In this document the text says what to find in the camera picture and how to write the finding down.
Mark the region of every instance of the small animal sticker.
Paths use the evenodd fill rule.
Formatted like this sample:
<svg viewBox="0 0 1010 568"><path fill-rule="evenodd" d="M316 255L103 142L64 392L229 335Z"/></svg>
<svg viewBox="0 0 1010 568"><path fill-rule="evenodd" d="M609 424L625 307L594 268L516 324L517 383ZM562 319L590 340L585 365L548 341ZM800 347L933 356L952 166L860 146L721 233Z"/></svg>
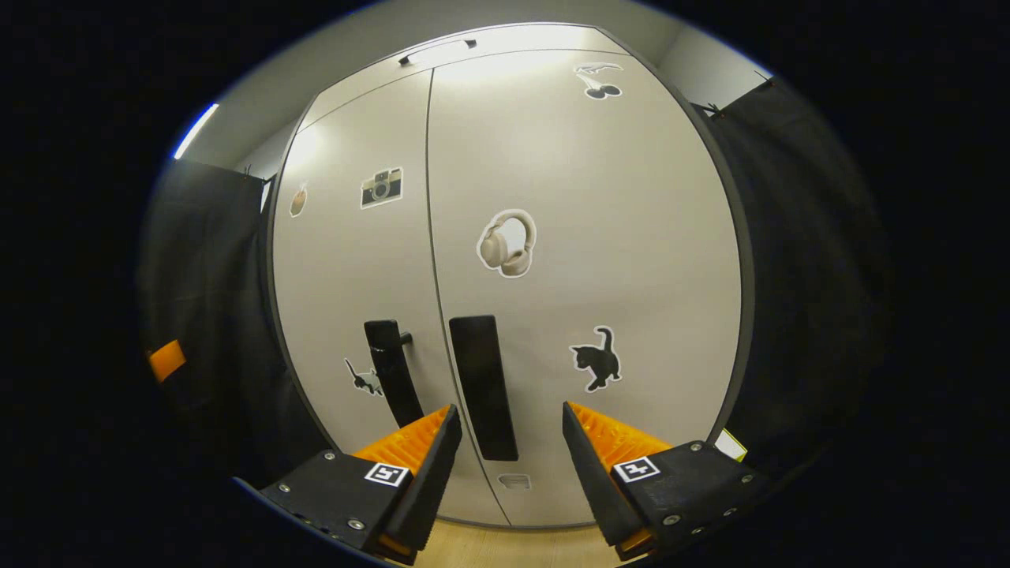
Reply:
<svg viewBox="0 0 1010 568"><path fill-rule="evenodd" d="M595 79L590 79L586 75L596 75L605 69L615 69L617 71L624 71L624 69L615 63L584 63L582 65L576 66L573 70L575 71L575 76L582 79L582 82L586 84L586 96L601 100L607 97L619 97L621 96L621 90L616 85L609 85L606 83L600 83Z"/></svg>
<svg viewBox="0 0 1010 568"><path fill-rule="evenodd" d="M594 81L585 75L576 75L586 83L586 96L591 99L601 100L607 97L621 96L621 90L615 85L605 85L599 81Z"/></svg>
<svg viewBox="0 0 1010 568"><path fill-rule="evenodd" d="M382 383L379 382L379 375L376 374L375 369L359 375L355 372L355 368L350 366L350 361L347 361L346 357L343 358L343 362L347 364L350 376L355 377L355 388L367 391L372 396L386 396L382 393Z"/></svg>
<svg viewBox="0 0 1010 568"><path fill-rule="evenodd" d="M606 325L597 325L594 332L603 337L603 344L577 345L569 348L574 355L575 368L589 371L593 380L586 385L586 392L607 388L608 381L621 380L621 360L614 353L614 332Z"/></svg>

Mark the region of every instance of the white cabinet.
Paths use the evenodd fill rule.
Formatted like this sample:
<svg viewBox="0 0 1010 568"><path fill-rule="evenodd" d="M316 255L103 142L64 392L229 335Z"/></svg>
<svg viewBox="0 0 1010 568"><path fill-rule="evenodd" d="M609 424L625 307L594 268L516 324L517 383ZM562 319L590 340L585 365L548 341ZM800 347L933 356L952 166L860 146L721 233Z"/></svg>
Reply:
<svg viewBox="0 0 1010 568"><path fill-rule="evenodd" d="M546 37L551 26L528 27ZM278 192L276 300L310 405L344 452L395 431L384 398L356 388L343 358L368 372L363 323L396 319L413 337L404 351L423 411L449 402L464 410L439 509L461 520L592 523L562 404L672 444L705 439L736 354L736 238L698 132L605 35L552 27L598 45L546 49L541 37L534 49L454 57L385 85L362 83L355 93L364 94L335 108L333 89L364 80L334 85L303 120ZM363 208L366 180L397 168L400 199ZM292 216L303 184L305 204ZM536 229L532 263L517 277L480 254L489 224L516 209ZM502 231L513 231L510 252L522 249L521 228ZM497 324L513 461L481 456L474 408L459 394L448 322L487 314ZM599 354L605 335L614 356Z"/></svg>
<svg viewBox="0 0 1010 568"><path fill-rule="evenodd" d="M614 67L574 71L593 63ZM620 95L591 98L577 75ZM526 52L440 67L428 122L442 315L495 315L515 429L519 460L485 469L514 525L592 522L563 402L672 444L705 439L722 406L740 275L719 176L684 111L630 56ZM475 251L506 209L535 223L519 278L488 270ZM601 345L601 325L620 380L587 392L594 377L570 347ZM531 490L497 481L519 473Z"/></svg>
<svg viewBox="0 0 1010 568"><path fill-rule="evenodd" d="M531 50L586 50L626 54L612 39L592 27L534 23L496 25L438 37L380 60L325 89L299 124L308 127L327 113L387 85L441 65L495 54ZM400 63L407 58L407 63Z"/></svg>
<svg viewBox="0 0 1010 568"><path fill-rule="evenodd" d="M274 282L291 361L312 409L342 452L399 427L385 396L355 386L344 363L369 382L363 325L396 319L413 338L404 350L421 407L459 400L438 315L425 188L425 120L431 72L386 85L298 133L274 219ZM399 168L401 198L362 207L363 183ZM289 204L305 189L297 216ZM464 423L464 436L468 436ZM473 446L460 445L442 514L505 524Z"/></svg>

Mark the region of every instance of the wall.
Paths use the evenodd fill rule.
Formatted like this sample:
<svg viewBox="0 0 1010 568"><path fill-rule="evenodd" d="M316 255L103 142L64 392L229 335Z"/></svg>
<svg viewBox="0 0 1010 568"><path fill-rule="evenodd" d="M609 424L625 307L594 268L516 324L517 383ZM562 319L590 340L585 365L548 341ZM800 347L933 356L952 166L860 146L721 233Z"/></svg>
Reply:
<svg viewBox="0 0 1010 568"><path fill-rule="evenodd" d="M754 73L755 70L765 77L772 76L770 72L731 48L690 25L669 20L665 27L656 27L653 34L654 37L650 37L648 41L644 42L646 45L651 44L648 50L651 52L649 59L653 60L652 63L660 68L660 71L669 77L692 102L704 105L714 103L722 108L764 81L761 76ZM659 45L664 38L668 41L667 48L660 49ZM666 55L660 57L660 54L664 52ZM271 134L245 158L238 161L232 169L243 172L245 167L251 164L249 174L252 176L266 179L276 174L281 165L281 155L295 127L295 122L297 122L297 118ZM519 249L522 248L521 229L507 230L506 233L509 238L510 250L515 244L518 244Z"/></svg>
<svg viewBox="0 0 1010 568"><path fill-rule="evenodd" d="M269 138L264 140L248 156L238 161L232 167L232 170L244 172L246 166L251 166L249 168L249 175L262 179L267 179L276 174L281 168L284 147L288 145L288 138L291 137L291 132L295 130L296 122L298 122L297 118L271 134Z"/></svg>
<svg viewBox="0 0 1010 568"><path fill-rule="evenodd" d="M376 60L447 33L522 21L597 24L653 64L667 53L680 20L629 0L386 0L326 23L239 79L218 97L220 108L187 158L231 167L313 95Z"/></svg>
<svg viewBox="0 0 1010 568"><path fill-rule="evenodd" d="M758 73L772 77L732 48L690 25L677 35L660 71L691 102L719 108L764 83Z"/></svg>

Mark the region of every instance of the cat sticker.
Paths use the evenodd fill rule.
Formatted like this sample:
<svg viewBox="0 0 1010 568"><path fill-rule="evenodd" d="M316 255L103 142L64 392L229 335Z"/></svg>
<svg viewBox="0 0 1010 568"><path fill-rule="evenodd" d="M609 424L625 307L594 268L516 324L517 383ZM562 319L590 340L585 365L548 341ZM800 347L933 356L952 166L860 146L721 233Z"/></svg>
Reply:
<svg viewBox="0 0 1010 568"><path fill-rule="evenodd" d="M379 382L379 375L376 374L375 369L359 375L355 372L355 368L350 366L350 361L347 361L346 357L343 358L343 362L347 364L350 376L355 377L355 388L364 390L372 396L386 396L382 393L382 383Z"/></svg>
<svg viewBox="0 0 1010 568"><path fill-rule="evenodd" d="M575 368L589 371L593 380L586 385L586 392L607 388L608 381L621 380L621 360L614 353L614 332L606 325L597 325L594 332L603 337L603 344L577 345L569 350L574 354Z"/></svg>

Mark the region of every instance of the black handle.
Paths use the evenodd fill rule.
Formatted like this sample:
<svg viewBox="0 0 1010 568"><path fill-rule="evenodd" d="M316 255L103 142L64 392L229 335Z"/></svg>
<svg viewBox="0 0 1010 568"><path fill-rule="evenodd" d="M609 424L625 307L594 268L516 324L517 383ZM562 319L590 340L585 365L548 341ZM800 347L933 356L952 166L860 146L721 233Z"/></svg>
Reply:
<svg viewBox="0 0 1010 568"><path fill-rule="evenodd" d="M417 54L420 54L421 52L426 52L427 50L433 50L435 48L441 48L442 45L456 43L457 41L461 41L461 39L453 39L451 41L446 41L444 43L439 43L437 45L431 45L430 48L424 48L423 50L417 50L412 54L407 54L406 56L400 58L400 65L409 65L411 56L416 56ZM468 50L473 50L474 48L477 46L477 39L463 39L462 41L465 41L467 43Z"/></svg>
<svg viewBox="0 0 1010 568"><path fill-rule="evenodd" d="M495 316L453 317L448 320L448 329L463 396L481 455L485 460L517 461L519 452L505 391Z"/></svg>
<svg viewBox="0 0 1010 568"><path fill-rule="evenodd" d="M402 346L409 344L413 338L410 334L401 334L395 319L366 321L365 338L369 342L372 363L376 367L379 383L382 384L396 423L403 428L423 417L414 381L410 380L407 359L403 356Z"/></svg>

